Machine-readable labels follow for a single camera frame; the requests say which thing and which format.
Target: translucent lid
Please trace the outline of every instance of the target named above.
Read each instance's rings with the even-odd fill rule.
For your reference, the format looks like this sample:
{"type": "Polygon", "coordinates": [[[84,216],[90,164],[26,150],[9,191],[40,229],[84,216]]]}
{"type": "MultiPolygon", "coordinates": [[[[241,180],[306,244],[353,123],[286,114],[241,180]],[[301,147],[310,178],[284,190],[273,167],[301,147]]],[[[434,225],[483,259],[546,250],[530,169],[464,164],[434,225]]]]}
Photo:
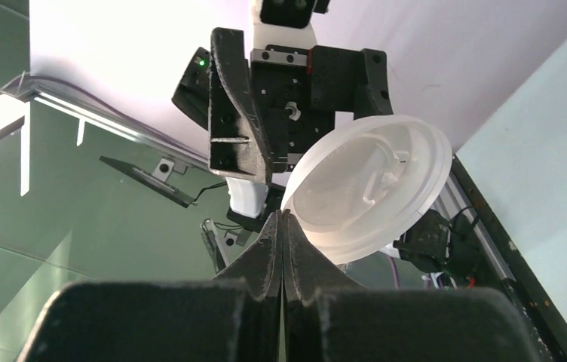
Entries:
{"type": "Polygon", "coordinates": [[[335,264],[398,239],[448,178],[446,136],[406,115],[352,121],[315,143],[295,166],[281,204],[335,264]]]}

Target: white plastic lid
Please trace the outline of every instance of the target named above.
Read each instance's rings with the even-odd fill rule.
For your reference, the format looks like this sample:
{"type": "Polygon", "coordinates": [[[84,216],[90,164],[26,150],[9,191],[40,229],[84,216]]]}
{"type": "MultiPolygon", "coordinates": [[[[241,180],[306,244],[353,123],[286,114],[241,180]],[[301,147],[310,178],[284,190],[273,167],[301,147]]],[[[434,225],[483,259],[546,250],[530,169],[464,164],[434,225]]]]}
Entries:
{"type": "Polygon", "coordinates": [[[290,175],[281,204],[335,264],[398,239],[430,208],[452,165],[446,136],[418,118],[373,116],[328,133],[290,175]]]}

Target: white wall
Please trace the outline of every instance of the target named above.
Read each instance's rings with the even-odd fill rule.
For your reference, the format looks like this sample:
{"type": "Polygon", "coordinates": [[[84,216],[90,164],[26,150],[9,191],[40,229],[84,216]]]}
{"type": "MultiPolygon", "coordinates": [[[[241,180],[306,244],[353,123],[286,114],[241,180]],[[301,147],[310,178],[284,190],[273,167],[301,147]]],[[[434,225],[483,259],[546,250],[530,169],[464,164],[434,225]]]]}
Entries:
{"type": "Polygon", "coordinates": [[[458,155],[567,321],[567,41],[458,155]]]}

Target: plastic lid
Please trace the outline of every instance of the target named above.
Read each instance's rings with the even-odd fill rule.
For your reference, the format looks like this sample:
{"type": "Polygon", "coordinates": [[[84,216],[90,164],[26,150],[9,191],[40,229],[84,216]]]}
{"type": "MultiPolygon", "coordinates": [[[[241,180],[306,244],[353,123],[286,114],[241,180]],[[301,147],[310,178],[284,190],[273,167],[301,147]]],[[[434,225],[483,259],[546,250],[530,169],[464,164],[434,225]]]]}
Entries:
{"type": "Polygon", "coordinates": [[[352,121],[315,143],[281,204],[335,264],[398,239],[434,203],[452,165],[446,136],[406,115],[352,121]]]}

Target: purple wire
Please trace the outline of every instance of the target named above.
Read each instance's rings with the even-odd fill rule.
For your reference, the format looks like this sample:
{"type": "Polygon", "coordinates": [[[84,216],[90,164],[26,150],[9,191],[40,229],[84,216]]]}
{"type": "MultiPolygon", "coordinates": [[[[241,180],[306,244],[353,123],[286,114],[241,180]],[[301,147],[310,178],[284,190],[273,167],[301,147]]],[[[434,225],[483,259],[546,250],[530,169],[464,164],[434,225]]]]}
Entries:
{"type": "Polygon", "coordinates": [[[394,259],[385,254],[388,257],[388,261],[390,262],[390,266],[392,267],[392,278],[394,280],[394,289],[401,289],[401,283],[399,282],[399,270],[397,270],[397,263],[394,259]]]}
{"type": "Polygon", "coordinates": [[[77,85],[74,85],[73,83],[71,83],[69,81],[64,81],[62,79],[50,77],[50,76],[47,76],[47,75],[30,75],[30,74],[26,75],[26,79],[32,79],[32,80],[35,80],[35,81],[37,81],[37,80],[51,81],[53,83],[61,84],[64,87],[71,88],[74,91],[77,91],[81,94],[84,94],[86,97],[90,98],[91,100],[98,103],[102,107],[108,109],[110,112],[114,113],[115,115],[125,119],[126,121],[129,121],[132,124],[135,124],[137,127],[141,127],[143,130],[146,130],[146,131],[154,134],[160,140],[162,140],[162,141],[164,141],[164,142],[166,142],[166,143],[168,143],[172,146],[175,146],[175,147],[178,147],[178,148],[184,148],[183,145],[175,143],[175,140],[172,137],[169,137],[168,135],[159,131],[158,129],[151,127],[151,126],[148,126],[147,124],[145,124],[145,123],[143,123],[139,120],[136,120],[135,118],[130,117],[129,115],[123,113],[122,111],[120,111],[120,110],[116,109],[115,107],[109,105],[108,103],[104,102],[98,96],[92,94],[91,92],[85,90],[84,88],[81,88],[77,85]]]}

